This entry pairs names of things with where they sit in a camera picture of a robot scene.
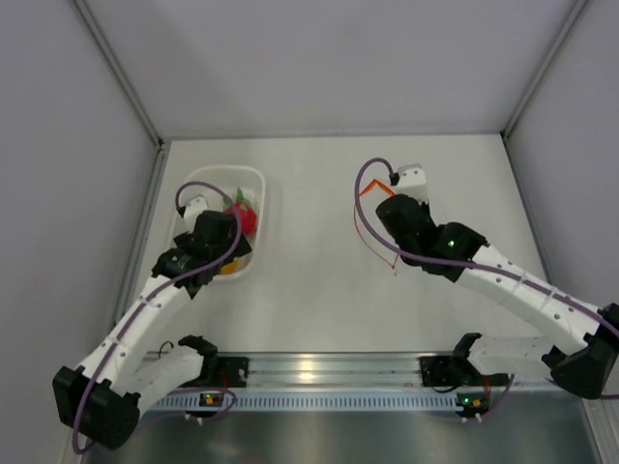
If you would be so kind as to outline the fake red dragon fruit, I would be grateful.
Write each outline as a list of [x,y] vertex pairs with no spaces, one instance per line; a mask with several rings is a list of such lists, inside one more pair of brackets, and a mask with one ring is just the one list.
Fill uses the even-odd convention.
[[243,234],[252,237],[257,230],[258,216],[252,204],[249,202],[245,193],[237,188],[235,194],[230,199],[223,199],[223,211],[227,214],[232,213],[232,207],[239,210]]

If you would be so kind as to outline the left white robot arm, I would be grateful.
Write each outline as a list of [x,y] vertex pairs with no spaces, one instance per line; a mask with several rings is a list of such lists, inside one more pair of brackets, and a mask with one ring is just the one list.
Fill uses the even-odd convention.
[[151,345],[221,267],[251,252],[231,210],[200,213],[192,230],[162,253],[137,299],[98,347],[77,367],[63,366],[52,379],[59,419],[72,431],[74,452],[85,437],[109,450],[125,444],[143,414],[175,389],[212,384],[218,349],[187,335],[167,354],[143,366]]

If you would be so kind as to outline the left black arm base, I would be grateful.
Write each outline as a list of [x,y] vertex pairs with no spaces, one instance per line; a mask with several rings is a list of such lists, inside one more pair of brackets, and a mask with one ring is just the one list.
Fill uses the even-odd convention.
[[249,367],[250,360],[246,357],[219,357],[212,385],[227,389],[245,388]]

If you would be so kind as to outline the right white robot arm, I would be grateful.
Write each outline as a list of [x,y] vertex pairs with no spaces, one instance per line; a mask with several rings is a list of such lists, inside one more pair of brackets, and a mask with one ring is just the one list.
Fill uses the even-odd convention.
[[456,379],[472,384],[484,375],[541,377],[581,398],[602,397],[618,358],[617,304],[597,307],[556,290],[464,224],[435,224],[428,205],[407,195],[384,200],[375,212],[407,265],[482,294],[540,332],[464,335],[451,355]]

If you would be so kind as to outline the clear zip top bag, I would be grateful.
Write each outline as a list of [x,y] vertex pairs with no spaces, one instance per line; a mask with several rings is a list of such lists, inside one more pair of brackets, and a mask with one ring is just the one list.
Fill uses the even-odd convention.
[[[387,240],[391,245],[394,243],[388,238],[388,234],[375,213],[376,207],[395,193],[389,184],[377,178],[370,178],[361,183],[360,205],[371,228]],[[372,265],[377,265],[390,276],[398,274],[398,255],[389,248],[383,246],[366,228],[361,221],[356,207],[353,207],[353,227],[357,238],[362,244],[362,250]]]

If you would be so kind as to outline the fake yellow mango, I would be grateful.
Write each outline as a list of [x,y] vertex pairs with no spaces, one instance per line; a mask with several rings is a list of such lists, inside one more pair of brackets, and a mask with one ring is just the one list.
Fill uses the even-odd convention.
[[233,259],[229,263],[223,265],[219,271],[220,276],[230,276],[237,272],[239,268],[239,260]]

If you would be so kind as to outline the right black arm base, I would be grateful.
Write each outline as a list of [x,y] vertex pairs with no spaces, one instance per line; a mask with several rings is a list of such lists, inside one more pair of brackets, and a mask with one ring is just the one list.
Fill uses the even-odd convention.
[[452,370],[449,356],[420,357],[419,366],[424,387],[447,389],[460,386],[460,381]]

